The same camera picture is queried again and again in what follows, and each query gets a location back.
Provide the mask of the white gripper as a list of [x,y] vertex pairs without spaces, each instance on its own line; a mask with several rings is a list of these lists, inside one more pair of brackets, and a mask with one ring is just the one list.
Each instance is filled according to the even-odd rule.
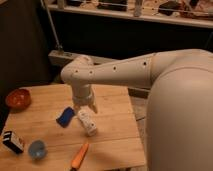
[[75,112],[78,112],[81,106],[89,106],[94,113],[98,113],[96,103],[94,102],[94,93],[90,84],[73,85],[72,99]]

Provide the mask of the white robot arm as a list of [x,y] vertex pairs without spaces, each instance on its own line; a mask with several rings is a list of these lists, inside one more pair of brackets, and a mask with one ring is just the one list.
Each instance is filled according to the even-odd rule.
[[80,55],[61,71],[77,106],[94,102],[93,84],[149,90],[149,171],[213,171],[213,52],[155,52],[95,65]]

